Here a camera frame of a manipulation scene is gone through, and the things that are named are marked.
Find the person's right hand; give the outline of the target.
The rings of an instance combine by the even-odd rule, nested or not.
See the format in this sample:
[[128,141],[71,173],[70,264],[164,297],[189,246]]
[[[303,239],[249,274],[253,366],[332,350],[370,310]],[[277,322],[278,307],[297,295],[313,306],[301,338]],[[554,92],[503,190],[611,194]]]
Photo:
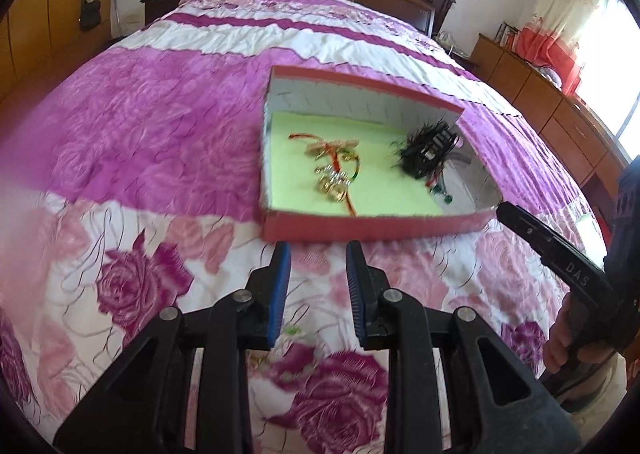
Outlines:
[[[542,347],[544,367],[552,374],[557,373],[570,359],[568,348],[573,343],[573,338],[568,312],[570,312],[571,305],[570,294],[566,294],[556,320],[550,327],[549,339]],[[614,350],[610,346],[599,341],[580,348],[577,357],[583,363],[600,364],[605,362],[613,352]]]

